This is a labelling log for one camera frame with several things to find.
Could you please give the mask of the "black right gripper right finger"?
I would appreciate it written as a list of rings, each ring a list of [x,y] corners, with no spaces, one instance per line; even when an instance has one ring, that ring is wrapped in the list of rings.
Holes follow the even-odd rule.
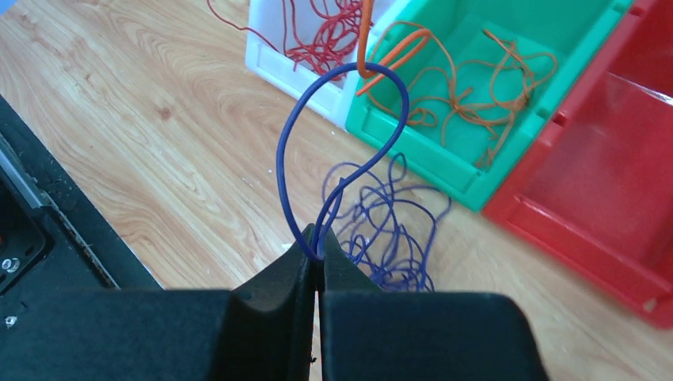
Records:
[[[546,380],[529,321],[504,294],[387,292],[321,239],[326,380]]]

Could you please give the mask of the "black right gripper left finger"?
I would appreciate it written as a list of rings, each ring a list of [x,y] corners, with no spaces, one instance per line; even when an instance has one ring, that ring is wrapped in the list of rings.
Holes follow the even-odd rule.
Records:
[[[306,380],[313,264],[294,244],[230,290],[65,290],[1,346],[4,380]]]

